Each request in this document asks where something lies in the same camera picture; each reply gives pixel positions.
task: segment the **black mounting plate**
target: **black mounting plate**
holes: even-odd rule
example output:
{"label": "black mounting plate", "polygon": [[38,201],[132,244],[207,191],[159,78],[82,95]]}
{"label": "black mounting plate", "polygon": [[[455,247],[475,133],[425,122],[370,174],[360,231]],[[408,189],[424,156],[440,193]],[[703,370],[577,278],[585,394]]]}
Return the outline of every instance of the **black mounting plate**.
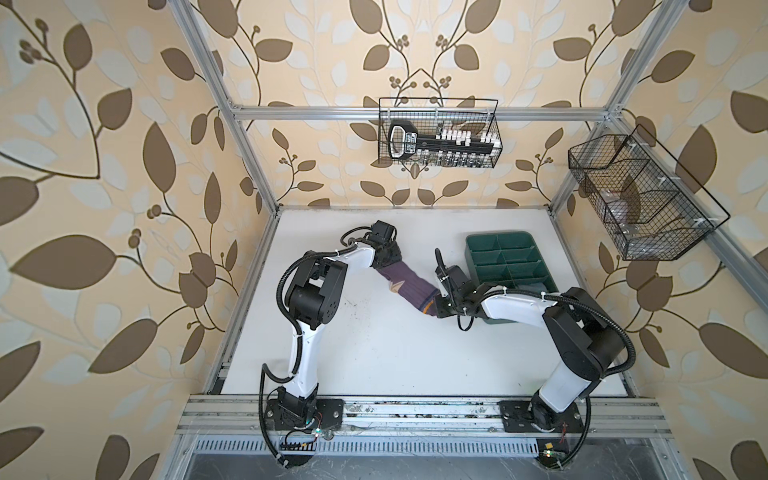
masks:
{"label": "black mounting plate", "polygon": [[[531,425],[528,406],[531,404],[528,400],[502,400],[498,403],[499,412],[502,414],[504,431],[507,433],[541,433]],[[563,423],[566,433],[581,433],[584,430],[584,424],[581,422],[581,414],[575,403],[572,403],[565,412],[562,413]],[[559,435],[561,432],[557,429],[552,435]]]}
{"label": "black mounting plate", "polygon": [[[317,412],[322,416],[320,428],[322,430],[338,429],[341,426],[344,416],[344,401],[341,399],[318,399],[316,404]],[[277,413],[277,399],[271,399],[266,403],[266,427],[269,430],[293,430],[290,425],[285,425],[280,421],[279,415],[270,417],[269,412]]]}

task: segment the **green storage box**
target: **green storage box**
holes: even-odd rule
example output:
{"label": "green storage box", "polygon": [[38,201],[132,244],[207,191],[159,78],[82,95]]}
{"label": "green storage box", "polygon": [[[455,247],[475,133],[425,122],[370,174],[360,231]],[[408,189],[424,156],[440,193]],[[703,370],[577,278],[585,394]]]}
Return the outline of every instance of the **green storage box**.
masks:
{"label": "green storage box", "polygon": [[[544,288],[558,291],[536,242],[528,232],[479,233],[467,237],[467,266],[476,285],[494,283],[507,288]],[[486,323],[508,320],[487,319]]]}

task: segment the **beige wall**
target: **beige wall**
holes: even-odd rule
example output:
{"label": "beige wall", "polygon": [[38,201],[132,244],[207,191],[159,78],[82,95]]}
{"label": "beige wall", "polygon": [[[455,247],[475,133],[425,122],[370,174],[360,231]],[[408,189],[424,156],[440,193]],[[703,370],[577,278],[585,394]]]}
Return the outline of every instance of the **beige wall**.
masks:
{"label": "beige wall", "polygon": [[[625,114],[653,124],[732,213],[723,228],[756,255],[768,246],[768,4],[691,5],[702,12],[686,9]],[[631,374],[641,395],[660,400],[690,470],[768,478],[766,313],[705,243],[657,266],[617,261],[586,199],[574,194],[560,220],[591,292],[631,332],[640,351]]]}
{"label": "beige wall", "polygon": [[215,110],[190,142],[214,102],[161,3],[0,2],[2,478],[157,472],[255,254],[266,212]]}
{"label": "beige wall", "polygon": [[232,98],[264,106],[360,106],[366,95],[601,106],[656,13],[653,0],[624,0],[616,13],[613,3],[193,1]]}
{"label": "beige wall", "polygon": [[[254,121],[248,133],[275,198],[285,205],[312,202],[334,207],[548,204],[568,169],[568,148],[586,136],[585,123],[501,122],[499,127],[504,153],[493,169],[380,162],[376,126],[371,124]],[[283,138],[288,145],[287,152],[278,144]],[[293,165],[280,162],[281,158],[289,157]],[[383,187],[384,197],[372,195],[382,193],[376,185]]]}

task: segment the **black wire basket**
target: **black wire basket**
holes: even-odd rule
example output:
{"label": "black wire basket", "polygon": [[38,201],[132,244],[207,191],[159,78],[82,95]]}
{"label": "black wire basket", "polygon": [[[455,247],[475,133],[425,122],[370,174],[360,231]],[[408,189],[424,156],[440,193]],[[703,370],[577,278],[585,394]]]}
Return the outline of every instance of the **black wire basket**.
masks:
{"label": "black wire basket", "polygon": [[497,106],[498,100],[485,98],[382,97],[379,162],[493,168],[504,148]]}
{"label": "black wire basket", "polygon": [[[652,145],[672,160],[674,174],[649,153]],[[629,135],[603,135],[572,147],[568,168],[624,260],[677,260],[730,218],[642,125]],[[705,213],[702,203],[714,213]]]}

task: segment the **scratched metal surface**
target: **scratched metal surface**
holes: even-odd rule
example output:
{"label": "scratched metal surface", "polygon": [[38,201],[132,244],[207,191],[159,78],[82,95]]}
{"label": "scratched metal surface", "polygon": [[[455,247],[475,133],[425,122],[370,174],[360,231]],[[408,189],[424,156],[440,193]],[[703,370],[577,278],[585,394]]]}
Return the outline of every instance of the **scratched metal surface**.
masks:
{"label": "scratched metal surface", "polygon": [[588,441],[563,472],[548,472],[532,458],[317,457],[282,469],[268,455],[199,455],[185,480],[663,480],[653,449],[622,440]]}

